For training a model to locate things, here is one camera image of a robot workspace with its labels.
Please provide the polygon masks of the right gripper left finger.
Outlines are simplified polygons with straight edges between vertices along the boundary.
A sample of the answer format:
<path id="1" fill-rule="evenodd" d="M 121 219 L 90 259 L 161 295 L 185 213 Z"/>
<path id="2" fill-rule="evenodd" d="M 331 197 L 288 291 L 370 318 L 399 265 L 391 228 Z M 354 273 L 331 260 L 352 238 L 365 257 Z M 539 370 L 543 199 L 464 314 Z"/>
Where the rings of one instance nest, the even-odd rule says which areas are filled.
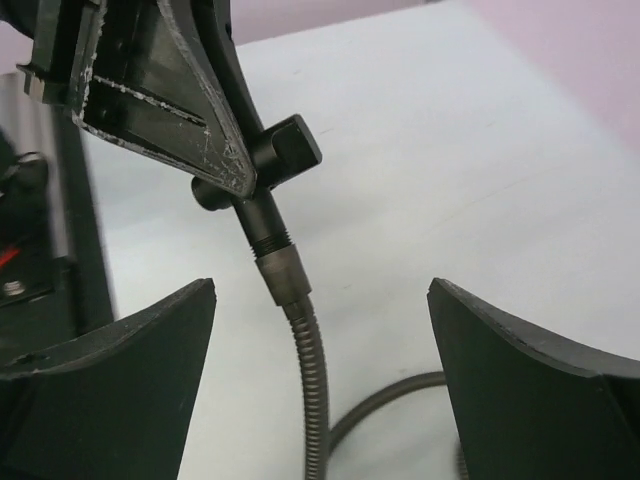
<path id="1" fill-rule="evenodd" d="M 177 478 L 215 308 L 198 279 L 3 365 L 2 478 Z"/>

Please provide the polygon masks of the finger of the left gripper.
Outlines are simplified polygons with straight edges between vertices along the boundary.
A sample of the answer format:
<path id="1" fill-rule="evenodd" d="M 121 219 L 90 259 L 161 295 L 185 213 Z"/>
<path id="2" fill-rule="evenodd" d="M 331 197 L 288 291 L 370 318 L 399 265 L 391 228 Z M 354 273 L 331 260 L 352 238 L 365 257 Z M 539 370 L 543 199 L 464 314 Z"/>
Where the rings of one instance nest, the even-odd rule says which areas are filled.
<path id="1" fill-rule="evenodd" d="M 212 1 L 106 1 L 108 51 L 74 123 L 250 197 L 257 172 L 214 70 Z"/>
<path id="2" fill-rule="evenodd" d="M 229 0 L 211 2 L 210 28 L 214 60 L 212 64 L 241 132 L 247 138 L 256 138 L 264 129 L 251 98 L 235 43 L 232 38 L 231 5 Z"/>

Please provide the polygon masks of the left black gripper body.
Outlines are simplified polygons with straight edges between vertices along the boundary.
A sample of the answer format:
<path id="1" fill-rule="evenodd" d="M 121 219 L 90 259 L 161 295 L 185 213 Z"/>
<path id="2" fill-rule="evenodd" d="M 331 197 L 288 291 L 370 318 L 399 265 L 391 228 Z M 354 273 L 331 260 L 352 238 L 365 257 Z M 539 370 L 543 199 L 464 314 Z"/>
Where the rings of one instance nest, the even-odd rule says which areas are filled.
<path id="1" fill-rule="evenodd" d="M 108 51 L 106 1 L 40 1 L 30 61 L 19 67 L 33 99 L 85 108 Z"/>

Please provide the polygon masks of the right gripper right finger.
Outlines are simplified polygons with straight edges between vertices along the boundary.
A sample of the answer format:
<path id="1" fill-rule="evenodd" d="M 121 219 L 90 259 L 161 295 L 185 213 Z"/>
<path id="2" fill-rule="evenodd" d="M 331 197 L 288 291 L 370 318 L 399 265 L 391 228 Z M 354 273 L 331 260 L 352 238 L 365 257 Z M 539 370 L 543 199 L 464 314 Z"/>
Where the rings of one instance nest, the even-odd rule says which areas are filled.
<path id="1" fill-rule="evenodd" d="M 636 479 L 639 363 L 435 279 L 429 313 L 473 479 Z"/>

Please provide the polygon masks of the black T-shaped connector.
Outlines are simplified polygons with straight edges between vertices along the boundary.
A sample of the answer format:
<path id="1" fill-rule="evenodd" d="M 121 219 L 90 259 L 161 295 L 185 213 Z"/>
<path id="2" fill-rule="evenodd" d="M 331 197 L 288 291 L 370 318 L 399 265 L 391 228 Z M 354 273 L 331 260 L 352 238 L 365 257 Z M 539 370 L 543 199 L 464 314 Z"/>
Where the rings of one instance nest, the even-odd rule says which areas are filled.
<path id="1" fill-rule="evenodd" d="M 191 189 L 208 211 L 233 208 L 254 256 L 261 258 L 292 244 L 272 190 L 319 165 L 322 153 L 302 116 L 295 114 L 262 132 L 251 154 L 257 186 L 250 198 L 240 199 L 198 178 Z"/>

